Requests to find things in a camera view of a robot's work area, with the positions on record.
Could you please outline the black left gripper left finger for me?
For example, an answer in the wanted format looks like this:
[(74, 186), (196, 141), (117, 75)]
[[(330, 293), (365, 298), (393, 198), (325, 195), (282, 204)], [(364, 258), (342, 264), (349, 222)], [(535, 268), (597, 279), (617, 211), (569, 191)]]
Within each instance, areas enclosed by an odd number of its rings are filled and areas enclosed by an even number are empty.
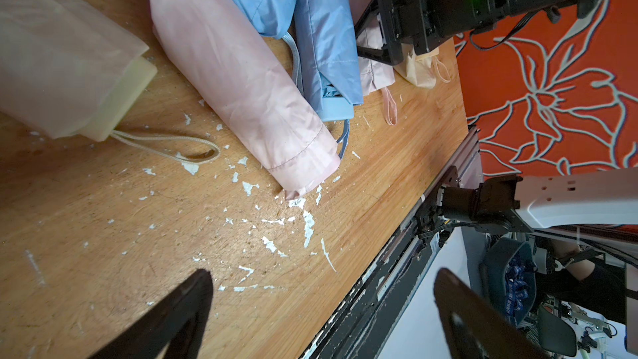
[(214, 297), (212, 275), (197, 269), (93, 358), (196, 358)]

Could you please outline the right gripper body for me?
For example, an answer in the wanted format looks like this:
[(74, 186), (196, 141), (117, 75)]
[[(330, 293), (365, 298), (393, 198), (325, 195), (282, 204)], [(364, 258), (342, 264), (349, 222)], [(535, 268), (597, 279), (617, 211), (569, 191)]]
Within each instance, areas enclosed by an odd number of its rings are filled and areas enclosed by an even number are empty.
[(403, 44), (418, 54), (438, 48), (458, 33), (490, 31), (505, 18), (507, 0), (381, 0), (383, 31), (393, 65)]

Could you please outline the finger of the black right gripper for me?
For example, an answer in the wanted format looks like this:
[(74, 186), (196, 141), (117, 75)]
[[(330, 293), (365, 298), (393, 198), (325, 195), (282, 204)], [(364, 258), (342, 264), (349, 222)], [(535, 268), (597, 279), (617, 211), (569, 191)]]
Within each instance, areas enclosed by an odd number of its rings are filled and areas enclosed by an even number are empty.
[(382, 15), (382, 1), (372, 0), (363, 11), (362, 16), (355, 24), (355, 36), (364, 34), (365, 39), (362, 43), (357, 43), (357, 55), (359, 58), (365, 58), (377, 61), (385, 65), (393, 65), (392, 50), (388, 46), (384, 31)]

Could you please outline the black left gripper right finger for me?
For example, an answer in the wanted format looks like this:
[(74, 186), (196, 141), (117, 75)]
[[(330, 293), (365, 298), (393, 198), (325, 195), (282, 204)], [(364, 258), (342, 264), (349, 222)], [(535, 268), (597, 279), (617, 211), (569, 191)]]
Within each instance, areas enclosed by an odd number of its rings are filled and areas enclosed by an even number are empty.
[(453, 272), (440, 269), (435, 303), (453, 358), (546, 358)]

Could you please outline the cream sleeved umbrella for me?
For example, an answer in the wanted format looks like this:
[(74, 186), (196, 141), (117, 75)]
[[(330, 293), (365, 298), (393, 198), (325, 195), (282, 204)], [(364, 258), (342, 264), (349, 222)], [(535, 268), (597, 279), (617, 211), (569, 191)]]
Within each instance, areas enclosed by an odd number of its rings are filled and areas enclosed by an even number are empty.
[(154, 136), (117, 128), (157, 73), (147, 51), (84, 0), (1, 0), (1, 111), (52, 139), (152, 152)]

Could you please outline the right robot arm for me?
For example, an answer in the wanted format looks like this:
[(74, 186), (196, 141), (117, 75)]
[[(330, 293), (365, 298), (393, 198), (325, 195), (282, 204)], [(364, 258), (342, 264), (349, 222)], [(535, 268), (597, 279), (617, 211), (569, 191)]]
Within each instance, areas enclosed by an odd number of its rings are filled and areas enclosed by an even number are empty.
[(408, 82), (450, 80), (455, 39), (491, 176), (637, 170), (637, 0), (373, 0)]

